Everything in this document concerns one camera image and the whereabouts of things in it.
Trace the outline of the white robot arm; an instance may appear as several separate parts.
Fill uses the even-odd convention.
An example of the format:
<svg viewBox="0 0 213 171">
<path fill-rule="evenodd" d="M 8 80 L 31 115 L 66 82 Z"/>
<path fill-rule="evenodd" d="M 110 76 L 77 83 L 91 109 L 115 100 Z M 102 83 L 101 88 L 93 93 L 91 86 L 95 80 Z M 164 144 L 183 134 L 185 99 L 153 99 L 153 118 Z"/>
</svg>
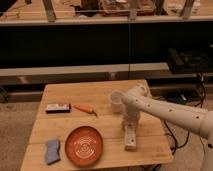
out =
<svg viewBox="0 0 213 171">
<path fill-rule="evenodd" d="M 200 171 L 213 171 L 213 111 L 152 99 L 142 84 L 126 91 L 122 101 L 129 116 L 145 112 L 206 139 Z"/>
</svg>

